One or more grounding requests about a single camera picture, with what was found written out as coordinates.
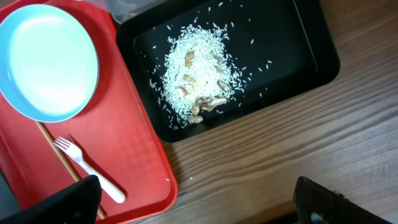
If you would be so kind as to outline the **wooden chopstick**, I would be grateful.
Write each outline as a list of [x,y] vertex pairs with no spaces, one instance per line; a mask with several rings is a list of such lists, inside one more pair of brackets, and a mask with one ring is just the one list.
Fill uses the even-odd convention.
[[53,139],[52,139],[51,135],[47,132],[47,130],[44,127],[44,125],[42,123],[38,122],[38,121],[36,121],[35,124],[40,129],[40,132],[43,134],[44,138],[49,143],[50,147],[53,149],[54,153],[60,159],[60,161],[62,162],[63,166],[66,168],[66,170],[71,175],[73,180],[75,182],[78,182],[80,180],[80,177],[75,172],[74,168],[70,165],[69,161],[65,158],[65,156],[63,155],[61,150],[54,145]]

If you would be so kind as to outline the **food scraps pile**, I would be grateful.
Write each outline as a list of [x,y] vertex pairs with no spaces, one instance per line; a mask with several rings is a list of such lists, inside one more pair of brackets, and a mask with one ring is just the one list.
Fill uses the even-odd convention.
[[237,66],[238,56],[227,48],[237,20],[215,22],[215,16],[233,4],[218,1],[216,9],[208,6],[195,17],[184,14],[151,30],[168,32],[164,42],[170,50],[164,55],[164,63],[154,67],[149,85],[159,95],[157,101],[167,115],[169,129],[201,123],[204,113],[236,100],[237,92],[244,92],[251,81],[253,73],[244,77],[247,67]]

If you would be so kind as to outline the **white plastic fork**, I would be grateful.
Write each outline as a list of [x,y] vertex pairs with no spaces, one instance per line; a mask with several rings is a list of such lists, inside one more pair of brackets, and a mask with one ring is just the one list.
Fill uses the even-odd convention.
[[89,175],[97,176],[101,188],[116,203],[124,203],[126,201],[126,195],[118,187],[116,187],[112,182],[110,182],[107,178],[101,175],[97,170],[92,168],[92,166],[90,166],[89,163],[84,160],[82,150],[77,145],[62,137],[58,137],[53,143],[72,160],[74,160]]

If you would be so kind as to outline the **light blue plate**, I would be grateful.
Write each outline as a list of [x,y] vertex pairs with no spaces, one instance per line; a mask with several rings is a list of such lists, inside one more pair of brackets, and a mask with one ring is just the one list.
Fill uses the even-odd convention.
[[99,76],[91,37],[63,9],[31,4],[1,22],[1,93],[25,117],[58,123],[76,116]]

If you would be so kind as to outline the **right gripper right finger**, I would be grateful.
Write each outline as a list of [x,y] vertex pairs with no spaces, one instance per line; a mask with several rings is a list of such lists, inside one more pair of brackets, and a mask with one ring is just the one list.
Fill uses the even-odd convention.
[[383,218],[359,207],[307,177],[297,179],[294,204],[298,221],[304,224],[388,224]]

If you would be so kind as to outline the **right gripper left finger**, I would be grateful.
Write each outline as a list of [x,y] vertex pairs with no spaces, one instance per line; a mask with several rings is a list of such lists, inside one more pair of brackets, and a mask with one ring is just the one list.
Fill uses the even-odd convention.
[[1,224],[94,224],[101,202],[99,178],[89,175]]

